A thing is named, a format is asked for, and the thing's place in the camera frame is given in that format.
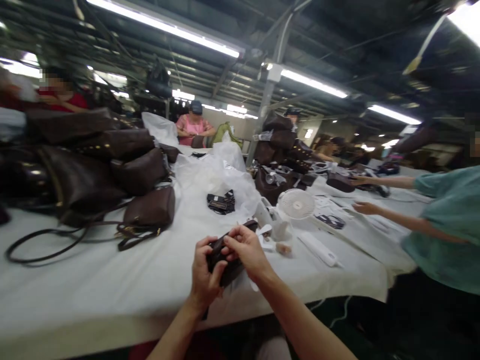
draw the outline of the white plastic bag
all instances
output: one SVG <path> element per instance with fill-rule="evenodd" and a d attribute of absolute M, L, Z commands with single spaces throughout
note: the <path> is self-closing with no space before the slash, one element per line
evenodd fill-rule
<path fill-rule="evenodd" d="M 224 160 L 216 155 L 207 154 L 199 159 L 178 155 L 173 169 L 189 206 L 210 212 L 207 206 L 208 194 L 224 196 L 233 190 L 235 212 L 220 215 L 222 219 L 230 222 L 231 217 L 244 220 L 257 210 L 261 197 L 252 177 L 246 172 L 225 166 Z"/>
<path fill-rule="evenodd" d="M 244 157 L 242 155 L 242 150 L 240 150 L 240 147 L 237 145 L 236 142 L 216 142 L 213 144 L 213 149 L 210 150 L 210 154 L 217 156 L 222 160 L 225 160 L 229 165 L 233 166 L 235 169 L 241 172 L 247 171 L 247 168 L 245 167 Z"/>
<path fill-rule="evenodd" d="M 145 128 L 150 132 L 150 135 L 159 143 L 178 147 L 179 140 L 177 136 L 179 133 L 177 132 L 177 126 L 174 122 L 151 112 L 142 112 L 141 119 Z"/>

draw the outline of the leather piece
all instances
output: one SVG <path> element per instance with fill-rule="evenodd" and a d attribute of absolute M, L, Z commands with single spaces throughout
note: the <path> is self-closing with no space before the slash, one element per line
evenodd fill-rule
<path fill-rule="evenodd" d="M 249 228 L 250 230 L 252 230 L 253 232 L 255 232 L 259 226 L 259 224 L 255 220 L 247 221 L 243 225 Z M 230 231 L 224 234 L 223 236 L 219 236 L 217 241 L 212 242 L 210 244 L 213 251 L 206 258 L 209 272 L 213 272 L 215 265 L 218 262 L 227 260 L 226 256 L 223 255 L 221 251 L 222 251 L 222 248 L 224 247 L 224 237 L 227 236 L 229 233 Z M 220 286 L 224 288 L 230 285 L 232 281 L 235 280 L 242 273 L 244 269 L 245 268 L 242 262 L 240 261 L 240 259 L 229 261 L 228 265 L 223 271 L 223 275 L 221 276 Z"/>
<path fill-rule="evenodd" d="M 288 157 L 295 160 L 309 160 L 313 151 L 303 141 L 296 139 L 292 149 L 288 152 Z"/>
<path fill-rule="evenodd" d="M 38 151 L 55 189 L 60 222 L 70 225 L 65 220 L 69 212 L 80 217 L 104 212 L 126 196 L 103 162 L 48 145 L 42 145 Z"/>
<path fill-rule="evenodd" d="M 134 198 L 127 206 L 123 221 L 126 224 L 163 227 L 174 221 L 175 191 L 164 187 Z"/>
<path fill-rule="evenodd" d="M 174 146 L 159 144 L 158 147 L 162 149 L 163 152 L 166 154 L 169 163 L 175 163 L 177 161 L 177 157 L 179 156 L 179 154 L 182 153 L 180 150 L 178 150 Z"/>
<path fill-rule="evenodd" d="M 154 148 L 130 162 L 112 160 L 110 168 L 115 181 L 133 196 L 145 195 L 159 180 L 168 177 L 161 148 Z"/>
<path fill-rule="evenodd" d="M 31 118 L 31 123 L 51 145 L 66 145 L 107 130 L 120 129 L 120 121 L 114 120 L 112 112 L 98 108 L 80 113 L 69 113 L 58 117 Z"/>
<path fill-rule="evenodd" d="M 204 136 L 196 135 L 191 141 L 192 149 L 203 149 L 204 147 Z"/>
<path fill-rule="evenodd" d="M 274 131 L 270 138 L 270 143 L 277 148 L 291 150 L 297 139 L 297 134 L 290 130 Z"/>
<path fill-rule="evenodd" d="M 275 111 L 270 111 L 263 123 L 262 131 L 270 130 L 292 130 L 292 121 L 288 117 L 278 115 Z"/>
<path fill-rule="evenodd" d="M 130 161 L 145 155 L 155 147 L 147 129 L 108 130 L 100 135 L 80 140 L 70 149 L 95 159 Z"/>
<path fill-rule="evenodd" d="M 254 159 L 260 165 L 269 165 L 274 158 L 275 149 L 270 144 L 270 141 L 259 141 L 256 145 Z"/>
<path fill-rule="evenodd" d="M 355 186 L 352 185 L 350 179 L 336 172 L 328 173 L 326 184 L 344 193 L 352 193 L 355 191 Z"/>

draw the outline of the ceiling light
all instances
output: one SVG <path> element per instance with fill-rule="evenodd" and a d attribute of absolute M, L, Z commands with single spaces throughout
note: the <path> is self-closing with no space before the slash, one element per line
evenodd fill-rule
<path fill-rule="evenodd" d="M 281 75 L 286 77 L 286 78 L 295 80 L 299 83 L 303 83 L 305 85 L 311 86 L 312 88 L 315 88 L 315 89 L 321 90 L 323 92 L 335 95 L 335 96 L 337 96 L 339 98 L 342 98 L 342 99 L 344 99 L 348 96 L 343 91 L 337 90 L 334 87 L 325 85 L 324 83 L 313 80 L 312 78 L 309 78 L 307 76 L 300 75 L 299 73 L 291 71 L 291 70 L 284 69 L 284 70 L 282 70 Z"/>
<path fill-rule="evenodd" d="M 410 124 L 410 125 L 419 125 L 419 124 L 422 123 L 421 121 L 419 121 L 417 119 L 414 119 L 410 116 L 405 116 L 405 115 L 403 115 L 399 112 L 387 109 L 386 107 L 383 107 L 383 106 L 373 105 L 373 106 L 370 106 L 368 109 L 372 110 L 374 112 L 386 115 L 388 117 L 400 120 L 401 122 L 404 122 L 404 123 L 407 123 L 407 124 Z"/>
<path fill-rule="evenodd" d="M 384 143 L 382 146 L 389 149 L 398 142 L 399 142 L 399 139 L 390 140 L 389 142 Z"/>
<path fill-rule="evenodd" d="M 480 47 L 480 2 L 476 2 L 473 5 L 463 3 L 447 18 Z"/>
<path fill-rule="evenodd" d="M 154 13 L 127 1 L 87 1 L 90 4 L 96 5 L 100 8 L 109 10 L 132 20 L 136 20 L 140 23 L 176 35 L 180 38 L 189 40 L 196 44 L 203 45 L 207 48 L 216 50 L 233 58 L 238 58 L 240 56 L 240 52 L 245 52 L 245 49 L 242 49 L 232 44 L 227 44 L 220 39 L 216 40 L 213 38 L 213 36 L 210 36 L 206 33 L 201 33 L 200 31 L 193 28 L 190 30 L 187 26 L 182 25 L 181 23 L 175 23 L 173 20 L 168 19 L 167 17 L 164 17 L 158 13 Z"/>
<path fill-rule="evenodd" d="M 195 95 L 189 94 L 188 92 L 180 91 L 180 89 L 172 90 L 171 95 L 174 98 L 181 98 L 186 100 L 195 100 Z"/>
<path fill-rule="evenodd" d="M 228 104 L 226 106 L 226 109 L 228 111 L 232 111 L 232 112 L 237 112 L 237 113 L 241 113 L 241 114 L 246 114 L 247 113 L 247 109 L 244 108 L 244 107 L 238 107 L 238 106 L 234 106 L 234 105 L 230 105 Z"/>

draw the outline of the white tool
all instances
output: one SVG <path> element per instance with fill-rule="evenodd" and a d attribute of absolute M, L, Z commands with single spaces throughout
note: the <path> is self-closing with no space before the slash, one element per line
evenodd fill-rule
<path fill-rule="evenodd" d="M 302 232 L 298 235 L 298 239 L 319 259 L 321 259 L 329 267 L 333 268 L 335 265 L 342 266 L 339 263 L 337 256 L 330 251 L 320 240 L 315 238 L 308 232 Z"/>

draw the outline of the baseball cap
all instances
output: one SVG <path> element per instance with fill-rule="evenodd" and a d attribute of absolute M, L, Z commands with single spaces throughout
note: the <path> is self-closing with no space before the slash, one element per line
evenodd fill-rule
<path fill-rule="evenodd" d="M 204 112 L 204 108 L 202 107 L 202 103 L 198 100 L 192 100 L 190 103 L 190 111 L 195 115 L 202 115 Z"/>

